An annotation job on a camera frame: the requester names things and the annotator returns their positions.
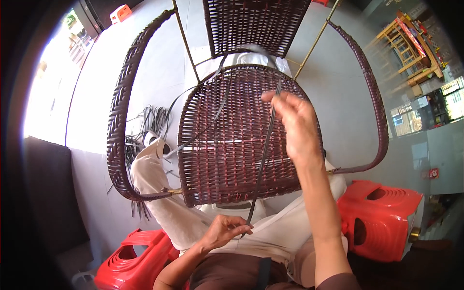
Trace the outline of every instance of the gray tile floor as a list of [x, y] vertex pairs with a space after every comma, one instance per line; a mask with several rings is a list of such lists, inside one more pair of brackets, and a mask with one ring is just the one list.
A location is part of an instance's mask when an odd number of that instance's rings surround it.
[[[191, 49], [208, 45], [202, 1], [179, 0], [178, 6]], [[105, 30], [89, 53], [76, 87], [66, 145], [72, 149], [76, 194], [96, 261], [107, 258], [137, 227], [159, 228], [153, 219], [140, 221], [137, 214], [132, 218], [130, 201], [115, 189], [110, 190], [105, 150], [110, 101], [128, 47], [145, 25], [171, 7], [170, 0], [145, 0], [133, 9], [132, 16]], [[288, 58], [303, 60], [329, 11], [311, 3]], [[341, 25], [362, 47], [378, 33], [347, 2], [335, 11], [332, 21]], [[172, 17], [146, 48], [134, 82], [128, 118], [148, 104], [168, 107], [186, 88], [191, 75], [177, 22]], [[372, 103], [354, 54], [333, 28], [327, 27], [297, 81], [317, 111], [328, 160], [336, 167], [370, 162], [378, 144]], [[381, 88], [386, 111], [401, 104], [399, 96], [387, 95], [385, 91]], [[167, 137], [172, 145], [176, 144], [180, 110], [186, 97], [173, 110]], [[451, 193], [443, 192], [444, 189], [462, 192], [463, 144], [462, 121], [395, 137], [390, 140], [387, 156], [379, 166], [364, 173], [347, 174], [345, 178], [348, 184], [353, 179], [369, 179], [423, 194]], [[440, 168], [440, 179], [421, 179], [421, 170], [433, 167]], [[177, 172], [175, 159], [172, 165], [166, 163], [166, 170], [170, 169]], [[172, 187], [180, 185], [173, 175], [168, 178]], [[266, 205], [274, 213], [295, 196], [274, 198], [266, 201]]]

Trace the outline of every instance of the white cloth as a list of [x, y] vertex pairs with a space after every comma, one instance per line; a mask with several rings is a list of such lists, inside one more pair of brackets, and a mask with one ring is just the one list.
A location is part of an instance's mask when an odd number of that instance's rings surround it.
[[[134, 187], [141, 194], [160, 192], [169, 187], [168, 179], [156, 155], [161, 143], [154, 141], [140, 152], [131, 167]], [[334, 167], [326, 160], [326, 168]], [[330, 190], [337, 200], [346, 190], [342, 175], [329, 176]], [[208, 230], [213, 217], [196, 208], [188, 208], [178, 197], [146, 202], [158, 224], [168, 234], [174, 247], [184, 253]], [[287, 264], [295, 253], [311, 237], [311, 226], [303, 201], [298, 197], [279, 213], [254, 224], [253, 234], [228, 244], [211, 253], [236, 253], [257, 257], [271, 257], [278, 263]]]

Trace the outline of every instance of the brown shirt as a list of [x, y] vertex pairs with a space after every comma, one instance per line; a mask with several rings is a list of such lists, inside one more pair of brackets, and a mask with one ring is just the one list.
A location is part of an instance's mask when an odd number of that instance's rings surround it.
[[[258, 281], [261, 258], [239, 254], [211, 254], [195, 268], [190, 277], [191, 290], [253, 290]], [[300, 285], [288, 283], [283, 264], [271, 262], [266, 290], [300, 290]], [[322, 282], [317, 290], [361, 290], [356, 277], [350, 273], [332, 276]]]

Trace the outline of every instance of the wicker chair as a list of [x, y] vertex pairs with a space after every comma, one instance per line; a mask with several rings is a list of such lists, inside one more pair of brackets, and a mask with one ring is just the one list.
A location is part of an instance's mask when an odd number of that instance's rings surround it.
[[[262, 10], [271, 11], [270, 14], [272, 14], [271, 8], [281, 10], [281, 6], [278, 5], [287, 2], [292, 1], [245, 1], [242, 2], [240, 9], [242, 9], [242, 12], [247, 12], [248, 15], [266, 15]], [[240, 50], [233, 50], [233, 47], [247, 41], [248, 43], [249, 41], [255, 41], [255, 43], [263, 45], [272, 55], [285, 57], [307, 9], [307, 7], [302, 6], [296, 10], [299, 13], [299, 18], [294, 19], [292, 23], [297, 25], [289, 29], [282, 27], [282, 31], [285, 32], [281, 35], [286, 40], [281, 41], [279, 45], [274, 45], [274, 36], [271, 34], [272, 30], [275, 30], [273, 26], [270, 26], [271, 31], [266, 34], [269, 35], [266, 39], [263, 39], [263, 34], [257, 34], [254, 37], [253, 33], [245, 31], [236, 32], [232, 29], [230, 32], [226, 32], [231, 26], [227, 18], [229, 12], [219, 12], [220, 5], [218, 1], [205, 0], [207, 27], [211, 28], [208, 35], [210, 36], [212, 58], [224, 55], [228, 52], [227, 50], [241, 52]], [[111, 180], [118, 192], [134, 201], [156, 200], [173, 194], [173, 191], [166, 189], [160, 193], [140, 195], [132, 188], [124, 163], [124, 132], [130, 93], [143, 51], [153, 33], [164, 21], [177, 12], [176, 9], [174, 6], [173, 10], [163, 12], [135, 39], [126, 56], [113, 96], [108, 134], [108, 169]], [[253, 9], [260, 12], [250, 13], [250, 10]], [[354, 168], [336, 168], [330, 171], [329, 174], [360, 172], [373, 168], [385, 157], [388, 149], [387, 119], [380, 92], [367, 59], [357, 43], [339, 26], [330, 22], [329, 18], [333, 10], [326, 22], [346, 40], [362, 68], [374, 105], [379, 134], [379, 149], [371, 163]], [[238, 17], [236, 12], [231, 12], [231, 14], [234, 19]], [[267, 20], [272, 22], [273, 18], [268, 17]], [[243, 21], [242, 23], [251, 25], [250, 23], [254, 22]], [[261, 101], [261, 92], [275, 89], [278, 80], [281, 79], [283, 90], [308, 99], [294, 79], [276, 69], [262, 65], [233, 65], [224, 68], [216, 78], [209, 80], [211, 76], [206, 77], [204, 82], [197, 86], [188, 96], [179, 125], [179, 144], [183, 144], [210, 126], [204, 134], [178, 153], [181, 193], [183, 193], [185, 204], [188, 207], [202, 204], [238, 202], [253, 198], [258, 167], [263, 154], [264, 139], [269, 127], [270, 106]], [[220, 107], [227, 90], [229, 95], [226, 104], [218, 119], [213, 122], [214, 115]], [[319, 125], [318, 130], [322, 150], [322, 135]], [[283, 125], [279, 121], [274, 122], [272, 138], [267, 150], [266, 166], [264, 167], [261, 187], [258, 191], [259, 198], [282, 195], [300, 189], [295, 167], [286, 154], [285, 138]]]

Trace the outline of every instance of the person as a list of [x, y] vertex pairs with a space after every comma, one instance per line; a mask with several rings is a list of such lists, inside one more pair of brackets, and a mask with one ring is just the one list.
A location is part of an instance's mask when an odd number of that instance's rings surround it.
[[[308, 241], [314, 247], [315, 269], [301, 276], [314, 277], [318, 290], [360, 289], [346, 258], [347, 242], [335, 200], [346, 189], [343, 177], [328, 176], [319, 149], [316, 114], [309, 101], [288, 92], [261, 98], [276, 109], [286, 129], [287, 154], [296, 167], [302, 195], [279, 213], [255, 225], [242, 217], [207, 216], [189, 209], [176, 197], [148, 202], [157, 222], [181, 251], [155, 280], [153, 289], [304, 289], [288, 283], [287, 270], [295, 253]], [[159, 156], [162, 140], [146, 147], [131, 167], [134, 187], [141, 194], [168, 187]], [[233, 239], [242, 233], [242, 239]]]

